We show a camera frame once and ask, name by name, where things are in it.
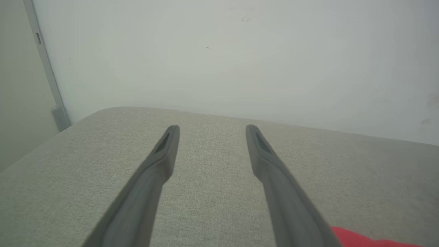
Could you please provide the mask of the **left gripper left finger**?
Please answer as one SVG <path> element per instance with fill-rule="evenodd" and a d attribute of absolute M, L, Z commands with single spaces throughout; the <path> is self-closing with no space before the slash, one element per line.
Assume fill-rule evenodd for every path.
<path fill-rule="evenodd" d="M 102 216 L 84 247 L 148 247 L 163 185 L 174 171 L 180 140 L 169 126 Z"/>

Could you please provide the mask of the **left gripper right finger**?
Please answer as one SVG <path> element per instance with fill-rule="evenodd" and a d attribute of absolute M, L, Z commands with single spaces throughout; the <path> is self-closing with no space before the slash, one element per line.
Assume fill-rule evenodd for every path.
<path fill-rule="evenodd" d="M 278 247 L 340 247 L 342 244 L 255 125 L 246 126 L 254 175 L 262 183 Z"/>

